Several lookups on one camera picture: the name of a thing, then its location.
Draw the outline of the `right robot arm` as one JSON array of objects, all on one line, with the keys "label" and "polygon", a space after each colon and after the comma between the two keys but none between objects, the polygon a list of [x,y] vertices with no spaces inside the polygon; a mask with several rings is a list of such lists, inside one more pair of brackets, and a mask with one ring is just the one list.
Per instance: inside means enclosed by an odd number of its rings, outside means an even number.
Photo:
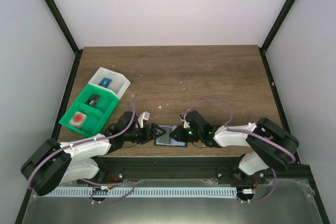
[{"label": "right robot arm", "polygon": [[191,111],[181,114],[182,125],[174,128],[170,138],[183,143],[201,141],[207,147],[250,147],[253,152],[245,154],[233,170],[233,177],[244,184],[252,175],[271,168],[284,172],[296,162],[295,153],[299,141],[291,133],[268,118],[241,126],[211,125],[200,113]]}]

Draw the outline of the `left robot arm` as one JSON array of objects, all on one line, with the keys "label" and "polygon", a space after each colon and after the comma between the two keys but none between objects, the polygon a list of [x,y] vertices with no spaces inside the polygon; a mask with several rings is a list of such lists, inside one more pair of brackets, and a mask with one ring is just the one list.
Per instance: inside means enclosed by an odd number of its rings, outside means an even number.
[{"label": "left robot arm", "polygon": [[166,130],[157,124],[146,125],[149,112],[139,116],[126,111],[117,123],[102,133],[74,142],[46,140],[22,165],[20,172],[27,187],[44,196],[61,184],[79,179],[102,184],[107,178],[106,166],[99,156],[121,149],[125,142],[145,144],[161,137]]}]

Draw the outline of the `black leather card holder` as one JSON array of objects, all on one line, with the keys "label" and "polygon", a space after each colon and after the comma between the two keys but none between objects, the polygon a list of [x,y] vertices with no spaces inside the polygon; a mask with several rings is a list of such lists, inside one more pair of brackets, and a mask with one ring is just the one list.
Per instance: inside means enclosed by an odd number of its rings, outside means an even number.
[{"label": "black leather card holder", "polygon": [[177,128],[177,126],[160,125],[160,127],[166,130],[166,133],[163,136],[158,137],[154,141],[155,146],[168,146],[168,147],[188,146],[187,143],[176,141],[175,139],[170,137],[170,133],[172,133]]}]

